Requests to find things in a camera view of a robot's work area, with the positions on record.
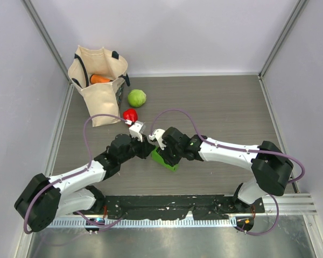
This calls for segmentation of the green paper box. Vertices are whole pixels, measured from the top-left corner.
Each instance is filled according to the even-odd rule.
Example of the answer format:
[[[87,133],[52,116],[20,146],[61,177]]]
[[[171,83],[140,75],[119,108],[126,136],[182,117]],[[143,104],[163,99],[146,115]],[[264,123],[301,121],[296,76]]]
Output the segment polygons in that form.
[[[158,164],[162,165],[163,167],[167,168],[170,171],[177,171],[179,168],[179,165],[175,165],[175,166],[170,166],[168,164],[166,164],[163,160],[163,158],[157,153],[157,147],[151,152],[151,158],[157,162]]]

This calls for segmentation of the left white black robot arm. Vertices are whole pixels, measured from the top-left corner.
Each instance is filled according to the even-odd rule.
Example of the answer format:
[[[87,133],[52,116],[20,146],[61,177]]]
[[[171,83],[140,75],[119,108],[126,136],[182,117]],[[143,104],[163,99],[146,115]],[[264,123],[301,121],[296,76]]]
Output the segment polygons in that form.
[[[139,139],[119,134],[88,164],[57,176],[35,175],[14,204],[24,220],[26,234],[44,230],[56,217],[78,211],[99,214],[104,196],[93,184],[114,176],[121,164],[146,159],[155,149],[145,135]]]

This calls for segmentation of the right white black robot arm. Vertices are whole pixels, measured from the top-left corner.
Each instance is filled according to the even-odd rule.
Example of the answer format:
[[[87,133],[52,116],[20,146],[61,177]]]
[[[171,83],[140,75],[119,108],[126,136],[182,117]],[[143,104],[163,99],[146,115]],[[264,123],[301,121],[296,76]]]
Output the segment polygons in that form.
[[[175,127],[156,129],[153,136],[159,145],[157,153],[171,167],[187,159],[222,162],[252,172],[253,178],[241,183],[232,197],[238,212],[245,212],[265,195],[282,196],[293,169],[290,159],[269,141],[251,146],[229,144],[197,134],[190,138]]]

